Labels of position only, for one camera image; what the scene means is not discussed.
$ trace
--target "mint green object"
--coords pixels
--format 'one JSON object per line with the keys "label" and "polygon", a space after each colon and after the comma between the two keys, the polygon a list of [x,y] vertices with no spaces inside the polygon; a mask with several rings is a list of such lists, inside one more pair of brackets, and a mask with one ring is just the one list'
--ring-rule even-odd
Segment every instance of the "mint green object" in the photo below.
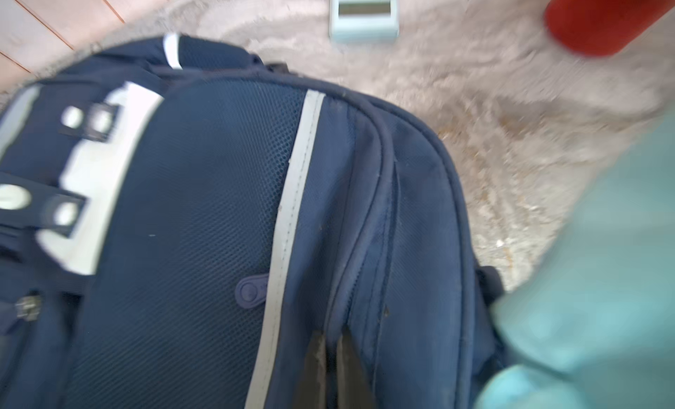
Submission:
{"label": "mint green object", "polygon": [[478,409],[675,408],[675,114],[577,204],[491,311],[522,363]]}
{"label": "mint green object", "polygon": [[334,42],[391,42],[398,37],[398,0],[331,0]]}

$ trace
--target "plastic buckle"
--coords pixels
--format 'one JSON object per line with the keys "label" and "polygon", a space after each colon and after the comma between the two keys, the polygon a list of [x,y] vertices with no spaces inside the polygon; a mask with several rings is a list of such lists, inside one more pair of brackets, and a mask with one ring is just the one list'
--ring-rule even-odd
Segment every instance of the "plastic buckle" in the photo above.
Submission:
{"label": "plastic buckle", "polygon": [[115,126],[120,106],[99,102],[89,108],[86,120],[81,109],[66,107],[61,117],[60,134],[76,136],[89,141],[106,142]]}
{"label": "plastic buckle", "polygon": [[38,228],[69,237],[85,202],[84,196],[0,172],[0,226],[5,233]]}

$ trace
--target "white strap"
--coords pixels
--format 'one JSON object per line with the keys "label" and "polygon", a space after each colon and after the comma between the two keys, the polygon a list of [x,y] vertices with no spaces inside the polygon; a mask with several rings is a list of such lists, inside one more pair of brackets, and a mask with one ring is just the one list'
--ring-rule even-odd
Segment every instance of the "white strap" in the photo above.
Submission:
{"label": "white strap", "polygon": [[277,222],[274,226],[263,331],[244,409],[263,409],[265,406],[269,380],[277,355],[283,290],[286,286],[288,263],[291,260],[300,203],[304,193],[304,184],[307,180],[309,163],[312,159],[316,126],[319,124],[319,114],[324,97],[325,94],[313,90],[308,90],[304,97],[298,134],[296,134],[291,159],[288,162],[282,200],[279,202]]}
{"label": "white strap", "polygon": [[157,93],[127,82],[106,98],[108,104],[121,106],[108,142],[81,140],[71,151],[59,185],[87,197],[82,216],[70,237],[46,229],[37,232],[40,246],[64,269],[81,275],[96,272],[129,163],[161,101]]}
{"label": "white strap", "polygon": [[178,60],[178,42],[180,41],[180,34],[177,32],[170,32],[164,35],[164,56],[167,58],[169,66],[174,69],[182,69],[180,61]]}

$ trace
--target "backpack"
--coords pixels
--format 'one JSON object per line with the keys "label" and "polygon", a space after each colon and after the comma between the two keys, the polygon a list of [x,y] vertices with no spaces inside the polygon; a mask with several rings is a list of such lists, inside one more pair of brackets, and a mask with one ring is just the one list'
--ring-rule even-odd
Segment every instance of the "backpack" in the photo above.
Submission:
{"label": "backpack", "polygon": [[2,408],[467,408],[502,293],[423,122],[238,47],[124,44],[0,120]]}

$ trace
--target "red object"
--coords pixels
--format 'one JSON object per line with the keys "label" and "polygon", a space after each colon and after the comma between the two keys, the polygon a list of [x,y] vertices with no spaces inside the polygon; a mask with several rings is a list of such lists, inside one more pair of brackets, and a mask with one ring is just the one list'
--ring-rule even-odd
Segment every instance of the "red object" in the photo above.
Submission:
{"label": "red object", "polygon": [[556,40],[575,52],[608,56],[665,15],[675,0],[551,0],[545,19]]}

